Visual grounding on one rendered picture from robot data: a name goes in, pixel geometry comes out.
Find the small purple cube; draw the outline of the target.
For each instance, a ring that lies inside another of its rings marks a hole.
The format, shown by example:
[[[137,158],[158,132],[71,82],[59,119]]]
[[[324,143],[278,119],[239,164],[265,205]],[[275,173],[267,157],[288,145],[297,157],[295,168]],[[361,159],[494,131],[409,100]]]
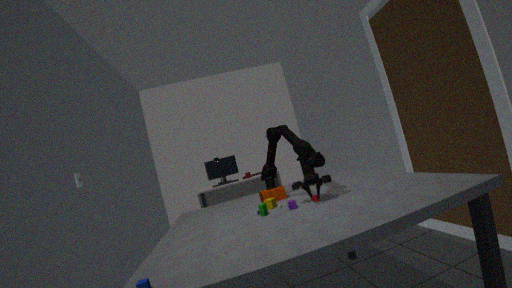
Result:
[[[290,210],[296,209],[297,208],[296,199],[288,200],[288,205],[289,205]]]

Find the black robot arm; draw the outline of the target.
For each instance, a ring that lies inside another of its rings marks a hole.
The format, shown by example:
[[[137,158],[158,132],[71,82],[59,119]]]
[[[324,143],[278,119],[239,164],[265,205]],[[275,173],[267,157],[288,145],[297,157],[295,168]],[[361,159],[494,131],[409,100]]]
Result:
[[[281,135],[292,144],[293,150],[299,155],[297,161],[300,161],[302,170],[322,167],[325,164],[325,158],[319,152],[316,152],[309,142],[296,136],[287,125],[268,128],[266,131],[266,137],[269,141],[267,160],[261,174],[261,180],[266,183],[266,190],[278,188],[274,181],[274,178],[277,177],[277,168],[274,163],[277,142],[280,140]],[[304,182],[306,186],[315,185],[315,182],[319,181],[318,174],[314,173],[314,171],[311,172],[312,173],[304,172]]]

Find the yellow block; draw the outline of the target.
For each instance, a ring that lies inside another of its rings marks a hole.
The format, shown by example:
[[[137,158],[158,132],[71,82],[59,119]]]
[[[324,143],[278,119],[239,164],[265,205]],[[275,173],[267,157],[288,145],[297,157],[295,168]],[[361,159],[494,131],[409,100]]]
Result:
[[[264,204],[267,205],[267,209],[273,209],[273,208],[275,208],[277,206],[275,198],[267,199],[267,200],[265,200],[263,202],[264,202]]]

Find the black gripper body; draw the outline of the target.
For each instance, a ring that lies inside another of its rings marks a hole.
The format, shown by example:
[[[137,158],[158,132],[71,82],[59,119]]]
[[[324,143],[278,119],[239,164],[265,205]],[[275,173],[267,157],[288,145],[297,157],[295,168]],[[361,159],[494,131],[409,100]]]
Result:
[[[314,171],[314,168],[305,169],[302,171],[303,171],[303,175],[305,175],[304,172],[312,173],[311,171]],[[326,176],[322,176],[321,179],[319,179],[319,181],[315,182],[315,184],[319,185],[319,184],[322,184],[323,182],[326,183],[326,182],[330,182],[330,181],[331,181],[330,175],[326,175]],[[292,185],[293,190],[298,190],[298,189],[300,189],[300,187],[302,187],[303,189],[307,188],[307,186],[305,185],[305,182],[301,183],[301,181],[295,182]]]

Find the small blue block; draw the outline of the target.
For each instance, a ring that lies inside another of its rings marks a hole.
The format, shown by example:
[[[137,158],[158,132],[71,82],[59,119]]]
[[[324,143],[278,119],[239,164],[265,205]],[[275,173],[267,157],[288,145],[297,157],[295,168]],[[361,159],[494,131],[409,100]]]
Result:
[[[136,288],[151,288],[149,278],[138,280]]]

